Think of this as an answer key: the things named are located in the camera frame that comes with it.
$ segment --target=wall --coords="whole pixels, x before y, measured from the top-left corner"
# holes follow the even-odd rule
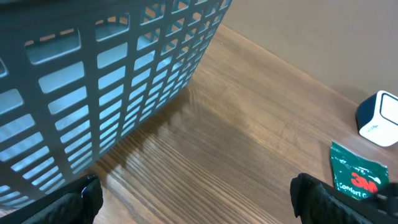
[[[233,0],[223,24],[357,103],[398,95],[396,0]]]

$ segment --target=blue-gray basket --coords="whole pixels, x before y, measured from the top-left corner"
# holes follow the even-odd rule
[[[0,206],[79,173],[188,83],[230,0],[0,8]]]

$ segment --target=white and navy device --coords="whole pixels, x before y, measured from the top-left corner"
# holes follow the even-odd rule
[[[378,91],[359,105],[356,124],[362,137],[379,146],[398,142],[398,97]]]

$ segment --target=wood grain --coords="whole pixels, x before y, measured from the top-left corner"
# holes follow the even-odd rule
[[[332,140],[397,180],[397,146],[361,138],[356,107],[220,26],[186,89],[88,169],[104,189],[95,223],[300,223],[290,181],[332,185]]]

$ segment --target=3m packet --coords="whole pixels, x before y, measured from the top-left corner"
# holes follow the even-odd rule
[[[360,157],[338,143],[331,144],[330,161],[335,188],[358,200],[389,183],[387,166]]]

